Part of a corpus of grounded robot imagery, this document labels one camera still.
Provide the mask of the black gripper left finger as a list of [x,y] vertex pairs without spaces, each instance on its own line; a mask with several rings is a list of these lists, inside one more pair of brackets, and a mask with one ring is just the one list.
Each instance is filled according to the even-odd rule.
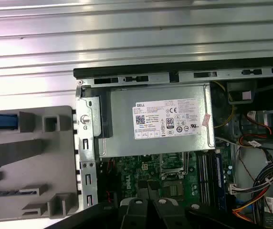
[[119,205],[102,202],[55,223],[56,229],[144,229],[147,226],[148,182],[137,185],[136,198]]

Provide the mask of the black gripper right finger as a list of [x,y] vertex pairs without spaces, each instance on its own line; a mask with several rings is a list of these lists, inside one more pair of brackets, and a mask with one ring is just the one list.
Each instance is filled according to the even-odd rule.
[[182,207],[173,198],[152,190],[152,204],[159,217],[158,229],[254,229],[256,225],[201,203]]

